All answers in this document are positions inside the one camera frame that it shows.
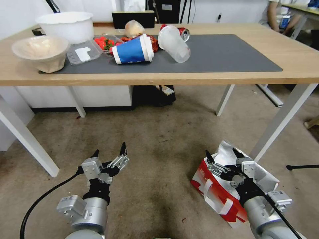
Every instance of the person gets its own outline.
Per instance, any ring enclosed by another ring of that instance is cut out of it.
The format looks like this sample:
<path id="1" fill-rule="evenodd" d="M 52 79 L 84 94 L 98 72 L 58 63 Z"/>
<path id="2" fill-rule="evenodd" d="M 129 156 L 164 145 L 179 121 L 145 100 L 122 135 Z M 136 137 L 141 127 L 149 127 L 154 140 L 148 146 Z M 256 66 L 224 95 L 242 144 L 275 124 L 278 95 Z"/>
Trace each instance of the person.
<path id="1" fill-rule="evenodd" d="M 301 16 L 299 14 L 292 14 L 289 9 L 283 7 L 282 4 L 307 5 L 309 1 L 310 0 L 268 0 L 268 5 L 259 23 L 269 26 L 277 32 L 288 35 L 294 29 Z M 284 17 L 289 18 L 288 24 L 282 24 Z"/>

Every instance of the table leg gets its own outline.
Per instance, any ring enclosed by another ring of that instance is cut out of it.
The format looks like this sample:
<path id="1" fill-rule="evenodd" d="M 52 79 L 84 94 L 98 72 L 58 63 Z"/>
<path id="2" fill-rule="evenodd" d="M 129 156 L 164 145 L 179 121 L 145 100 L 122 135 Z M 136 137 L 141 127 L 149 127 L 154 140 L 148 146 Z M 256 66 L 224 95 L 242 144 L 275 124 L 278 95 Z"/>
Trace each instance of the table leg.
<path id="1" fill-rule="evenodd" d="M 35 137 L 30 133 L 24 123 L 10 108 L 7 102 L 0 95 L 0 120 L 16 136 L 23 146 L 35 157 L 35 159 L 52 176 L 56 177 L 59 168 L 42 148 Z"/>
<path id="2" fill-rule="evenodd" d="M 306 21 L 307 21 L 307 16 L 303 15 L 300 18 L 299 22 L 297 23 L 297 25 L 295 27 L 295 30 L 293 31 L 293 33 L 292 33 L 290 38 L 292 38 L 292 39 L 296 39 L 297 38 L 299 32 L 301 31 L 303 25 L 305 25 Z"/>
<path id="3" fill-rule="evenodd" d="M 316 88 L 318 84 L 298 84 L 290 93 L 285 104 L 281 107 L 278 113 L 268 125 L 266 131 L 258 140 L 249 156 L 256 162 L 260 160 L 266 150 L 274 142 L 280 132 L 289 123 L 294 114 L 302 106 L 308 96 Z"/>
<path id="4" fill-rule="evenodd" d="M 230 94 L 232 93 L 233 91 L 233 88 L 234 88 L 235 85 L 227 85 L 226 86 L 226 89 L 224 91 L 224 94 L 222 96 L 222 99 L 220 100 L 219 102 L 219 105 L 217 107 L 217 110 L 216 110 L 216 115 L 217 116 L 220 116 L 225 108 L 225 105 L 230 97 Z"/>
<path id="5" fill-rule="evenodd" d="M 83 108 L 83 106 L 81 104 L 80 99 L 77 97 L 73 86 L 66 86 L 65 88 L 69 92 L 69 94 L 70 94 L 70 96 L 71 96 L 71 98 L 73 100 L 73 103 L 74 103 L 77 111 L 79 112 L 80 116 L 82 118 L 84 118 L 86 116 L 86 112 L 85 112 L 85 110 L 84 110 L 84 108 Z"/>
<path id="6" fill-rule="evenodd" d="M 277 106 L 277 107 L 281 107 L 283 105 L 283 102 L 281 101 L 281 99 L 278 98 L 278 96 L 276 96 L 269 88 L 268 88 L 268 84 L 257 84 L 257 86 L 265 93 L 265 95 L 267 95 L 271 101 Z"/>

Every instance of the gray desk mat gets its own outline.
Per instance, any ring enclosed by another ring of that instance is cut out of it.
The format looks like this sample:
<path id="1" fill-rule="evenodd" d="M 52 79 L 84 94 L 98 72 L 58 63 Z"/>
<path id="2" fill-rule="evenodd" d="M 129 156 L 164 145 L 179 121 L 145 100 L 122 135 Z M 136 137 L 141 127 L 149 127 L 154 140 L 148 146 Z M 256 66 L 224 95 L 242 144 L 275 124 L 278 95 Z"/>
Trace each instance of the gray desk mat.
<path id="1" fill-rule="evenodd" d="M 196 72 L 269 72 L 282 69 L 234 34 L 191 35 L 187 42 L 191 56 L 185 63 L 177 63 L 159 50 L 153 62 L 117 65 L 114 58 L 102 54 L 96 60 L 65 67 L 57 74 L 103 73 L 196 73 Z"/>

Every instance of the red and white bag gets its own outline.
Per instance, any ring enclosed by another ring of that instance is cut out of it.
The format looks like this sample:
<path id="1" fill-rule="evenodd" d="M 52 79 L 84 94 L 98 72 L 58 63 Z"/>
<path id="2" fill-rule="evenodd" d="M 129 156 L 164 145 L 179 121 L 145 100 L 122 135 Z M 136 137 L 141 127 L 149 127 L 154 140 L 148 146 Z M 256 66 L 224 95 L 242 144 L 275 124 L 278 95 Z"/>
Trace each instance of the red and white bag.
<path id="1" fill-rule="evenodd" d="M 212 157 L 216 163 L 224 166 L 235 164 L 237 158 L 232 151 L 233 148 L 235 147 L 222 141 L 219 145 L 218 153 L 213 154 Z M 204 158 L 201 161 L 191 180 L 191 184 L 204 196 L 205 202 L 215 212 L 228 222 L 232 228 L 236 228 L 247 221 L 246 212 L 239 203 L 239 195 L 229 181 L 213 175 L 208 170 L 206 160 L 207 158 Z M 279 182 L 277 178 L 258 164 L 256 164 L 254 179 L 264 192 L 275 190 Z"/>

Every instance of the paper bowl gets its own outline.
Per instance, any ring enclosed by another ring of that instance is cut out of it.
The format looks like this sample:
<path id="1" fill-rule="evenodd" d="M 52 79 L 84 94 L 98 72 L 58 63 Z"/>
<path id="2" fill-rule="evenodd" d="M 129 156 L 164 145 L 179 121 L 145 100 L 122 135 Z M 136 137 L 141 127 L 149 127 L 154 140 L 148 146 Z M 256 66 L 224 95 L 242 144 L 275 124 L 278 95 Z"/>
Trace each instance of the paper bowl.
<path id="1" fill-rule="evenodd" d="M 13 53 L 45 73 L 61 70 L 65 64 L 66 52 L 70 44 L 58 36 L 38 36 L 25 38 L 12 45 Z"/>

